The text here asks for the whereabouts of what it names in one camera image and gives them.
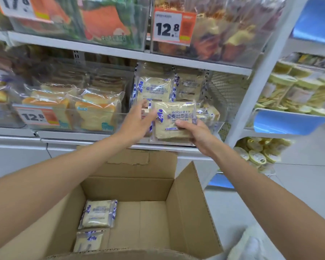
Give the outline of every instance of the floor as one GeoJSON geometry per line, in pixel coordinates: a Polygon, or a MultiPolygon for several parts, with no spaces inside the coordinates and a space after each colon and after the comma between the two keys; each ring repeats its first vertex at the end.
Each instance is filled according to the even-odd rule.
{"type": "MultiPolygon", "coordinates": [[[[282,163],[274,167],[271,179],[300,198],[325,218],[325,126],[309,136],[297,139],[282,155],[282,163]]],[[[207,188],[205,196],[225,252],[218,259],[226,259],[243,231],[256,223],[239,195],[234,191],[207,188]]],[[[284,257],[267,239],[264,243],[268,260],[284,257]]]]}

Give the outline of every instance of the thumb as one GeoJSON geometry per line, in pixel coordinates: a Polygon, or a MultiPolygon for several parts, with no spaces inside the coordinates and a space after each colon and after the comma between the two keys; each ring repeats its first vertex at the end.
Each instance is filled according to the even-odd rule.
{"type": "Polygon", "coordinates": [[[176,120],[176,125],[183,129],[187,129],[190,132],[196,132],[196,130],[198,129],[198,127],[195,124],[184,121],[184,120],[176,120]]]}
{"type": "Polygon", "coordinates": [[[156,109],[152,109],[152,111],[150,111],[148,115],[141,121],[143,125],[149,127],[152,121],[157,118],[157,113],[158,111],[156,109]]]}

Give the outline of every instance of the price tag reading 12.8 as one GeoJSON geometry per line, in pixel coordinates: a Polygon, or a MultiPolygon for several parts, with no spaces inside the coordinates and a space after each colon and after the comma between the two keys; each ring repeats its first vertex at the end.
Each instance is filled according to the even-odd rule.
{"type": "Polygon", "coordinates": [[[155,8],[153,41],[189,46],[196,13],[155,8]]]}
{"type": "Polygon", "coordinates": [[[35,5],[39,5],[40,7],[36,8],[42,10],[39,12],[35,11],[34,4],[31,3],[31,0],[0,0],[0,9],[5,16],[52,23],[45,11],[43,3],[35,0],[35,5]]]}
{"type": "Polygon", "coordinates": [[[26,124],[59,125],[58,119],[52,109],[36,109],[18,106],[15,108],[26,124]]]}

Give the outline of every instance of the blue panel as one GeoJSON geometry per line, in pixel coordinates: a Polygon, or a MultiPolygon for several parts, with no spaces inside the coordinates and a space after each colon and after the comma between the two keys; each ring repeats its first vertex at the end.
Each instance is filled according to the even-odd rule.
{"type": "Polygon", "coordinates": [[[324,123],[325,117],[261,109],[254,119],[254,130],[261,133],[309,135],[324,123]]]}
{"type": "Polygon", "coordinates": [[[325,43],[325,0],[308,0],[292,35],[298,39],[325,43]]]}
{"type": "Polygon", "coordinates": [[[229,182],[224,174],[217,173],[211,181],[208,183],[208,186],[223,187],[228,189],[234,189],[234,186],[229,182]]]}

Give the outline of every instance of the open cardboard box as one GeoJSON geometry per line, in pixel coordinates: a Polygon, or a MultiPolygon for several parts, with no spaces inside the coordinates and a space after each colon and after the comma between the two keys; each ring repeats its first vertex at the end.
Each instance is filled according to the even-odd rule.
{"type": "Polygon", "coordinates": [[[0,249],[0,260],[204,259],[222,252],[194,163],[174,179],[177,154],[126,149],[0,249]],[[71,253],[86,200],[118,200],[104,251],[71,253]],[[173,252],[175,250],[188,255],[173,252]]]}

